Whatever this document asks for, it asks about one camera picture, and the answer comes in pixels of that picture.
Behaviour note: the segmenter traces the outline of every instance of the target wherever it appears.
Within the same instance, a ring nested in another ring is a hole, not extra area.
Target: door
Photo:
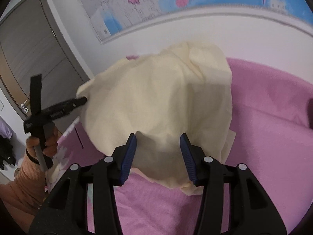
[[[30,115],[30,77],[39,73],[43,109],[74,98],[84,83],[51,30],[41,1],[24,0],[0,25],[0,75],[25,117]],[[77,116],[76,111],[55,121],[60,132]]]

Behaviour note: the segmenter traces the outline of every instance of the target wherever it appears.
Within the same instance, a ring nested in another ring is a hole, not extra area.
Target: human hand
[[[57,141],[58,141],[58,129],[57,127],[54,127],[53,135],[45,142],[45,145],[47,147],[43,150],[43,154],[51,158],[54,157],[58,151]],[[34,146],[38,145],[39,138],[37,137],[29,137],[26,140],[26,148],[30,156],[37,158]]]

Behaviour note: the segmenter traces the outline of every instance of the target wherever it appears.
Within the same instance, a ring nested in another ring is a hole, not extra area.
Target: beige cloth
[[[212,44],[184,42],[159,55],[121,59],[78,89],[88,98],[81,122],[106,155],[135,133],[135,172],[200,194],[189,181],[179,138],[186,132],[193,145],[226,161],[235,137],[231,81],[223,52]]]

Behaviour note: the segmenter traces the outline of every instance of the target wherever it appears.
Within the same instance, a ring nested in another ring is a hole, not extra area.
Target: pink bedsheet
[[[313,85],[266,66],[228,62],[233,72],[230,128],[237,135],[227,164],[249,166],[290,232],[313,199],[313,130],[307,114]],[[72,163],[86,166],[103,157],[81,124],[61,138],[59,146],[57,158],[63,163],[59,177]],[[193,234],[199,195],[186,196],[130,174],[125,185],[116,188],[115,197],[124,235]],[[92,220],[89,225],[92,231]]]

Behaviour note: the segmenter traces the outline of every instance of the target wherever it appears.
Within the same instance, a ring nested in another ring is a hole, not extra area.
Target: sweater cuff
[[[25,153],[24,160],[21,165],[21,169],[24,171],[27,177],[31,180],[42,180],[45,177],[44,172],[40,170],[38,164],[33,163]]]

